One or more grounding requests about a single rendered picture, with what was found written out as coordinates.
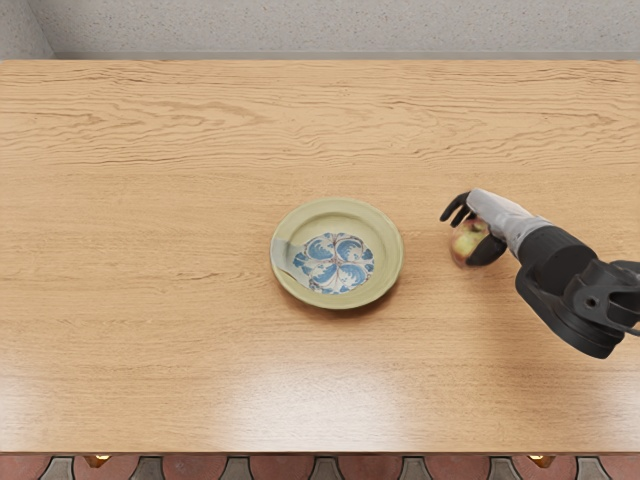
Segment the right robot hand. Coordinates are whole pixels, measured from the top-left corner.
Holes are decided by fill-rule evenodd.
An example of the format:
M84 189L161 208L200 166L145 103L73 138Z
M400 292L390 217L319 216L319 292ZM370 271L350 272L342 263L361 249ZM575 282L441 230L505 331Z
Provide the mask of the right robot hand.
M487 266L509 251L516 259L524 240L536 230L551 226L541 216L535 216L521 205L493 192L474 188L456 196L444 209L440 221L450 221L452 228L464 220L482 220L488 227L488 235L471 251L463 265Z

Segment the red and yellow apple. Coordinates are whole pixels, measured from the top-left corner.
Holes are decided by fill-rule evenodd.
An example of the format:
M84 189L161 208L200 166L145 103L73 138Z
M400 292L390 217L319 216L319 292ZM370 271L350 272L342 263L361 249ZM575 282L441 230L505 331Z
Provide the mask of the red and yellow apple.
M483 262L469 264L469 258L486 239L490 238L488 224L479 217L467 218L453 229L449 252L454 264L461 269L483 266Z

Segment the green plate with blue pattern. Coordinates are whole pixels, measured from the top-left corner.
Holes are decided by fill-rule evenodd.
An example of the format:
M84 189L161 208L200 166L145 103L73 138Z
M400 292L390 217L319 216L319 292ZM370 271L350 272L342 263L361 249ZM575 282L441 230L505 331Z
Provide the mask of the green plate with blue pattern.
M391 219L355 199L304 203L277 225L269 249L281 287L329 310L367 306L390 292L404 263L404 242Z

